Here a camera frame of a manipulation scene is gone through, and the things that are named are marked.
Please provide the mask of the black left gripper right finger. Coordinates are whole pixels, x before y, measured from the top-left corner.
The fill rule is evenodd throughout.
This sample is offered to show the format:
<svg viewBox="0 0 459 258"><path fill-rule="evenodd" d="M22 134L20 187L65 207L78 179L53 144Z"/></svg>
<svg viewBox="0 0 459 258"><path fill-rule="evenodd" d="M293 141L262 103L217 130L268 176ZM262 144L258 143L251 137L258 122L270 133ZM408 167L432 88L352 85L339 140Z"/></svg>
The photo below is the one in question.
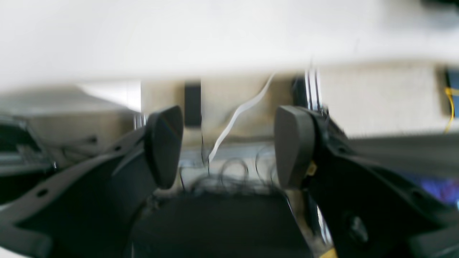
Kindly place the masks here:
<svg viewBox="0 0 459 258"><path fill-rule="evenodd" d="M348 139L331 119L279 106L280 186L305 190L340 258L457 258L458 209L403 177L458 178L458 133Z"/></svg>

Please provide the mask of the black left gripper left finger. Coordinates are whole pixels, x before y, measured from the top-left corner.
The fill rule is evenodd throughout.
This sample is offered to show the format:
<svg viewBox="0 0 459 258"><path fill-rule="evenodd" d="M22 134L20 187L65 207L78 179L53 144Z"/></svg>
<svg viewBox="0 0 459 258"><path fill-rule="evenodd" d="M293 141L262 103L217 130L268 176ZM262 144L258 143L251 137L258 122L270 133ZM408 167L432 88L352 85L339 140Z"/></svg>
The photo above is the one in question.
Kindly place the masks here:
<svg viewBox="0 0 459 258"><path fill-rule="evenodd" d="M119 258L133 222L176 178L179 106L151 113L114 149L38 184L1 211L1 247L31 258Z"/></svg>

